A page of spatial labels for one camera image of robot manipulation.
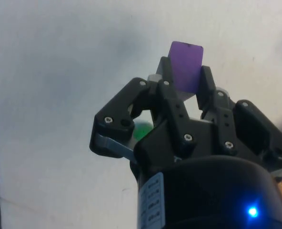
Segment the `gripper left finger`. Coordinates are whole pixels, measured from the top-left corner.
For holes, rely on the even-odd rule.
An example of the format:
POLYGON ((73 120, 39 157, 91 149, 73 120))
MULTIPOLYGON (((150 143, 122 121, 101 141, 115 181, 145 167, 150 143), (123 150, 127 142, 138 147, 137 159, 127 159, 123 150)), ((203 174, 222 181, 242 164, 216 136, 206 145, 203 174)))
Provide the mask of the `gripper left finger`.
POLYGON ((139 165, 168 165, 174 156, 186 158, 193 152, 196 138, 175 92, 170 58, 161 57, 157 72, 157 82, 133 78, 95 115, 90 142, 94 153, 139 165), (134 119, 144 110, 151 111, 154 129, 136 141, 134 119))

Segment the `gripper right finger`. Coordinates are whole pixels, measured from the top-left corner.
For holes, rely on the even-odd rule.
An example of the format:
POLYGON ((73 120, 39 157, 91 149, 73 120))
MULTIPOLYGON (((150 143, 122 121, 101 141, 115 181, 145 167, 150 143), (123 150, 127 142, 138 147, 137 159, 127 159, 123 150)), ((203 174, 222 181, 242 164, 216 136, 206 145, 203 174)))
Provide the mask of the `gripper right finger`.
POLYGON ((240 157, 263 167, 282 167, 282 132, 250 101, 234 102, 202 66, 196 94, 201 119, 213 124, 216 155, 240 157))

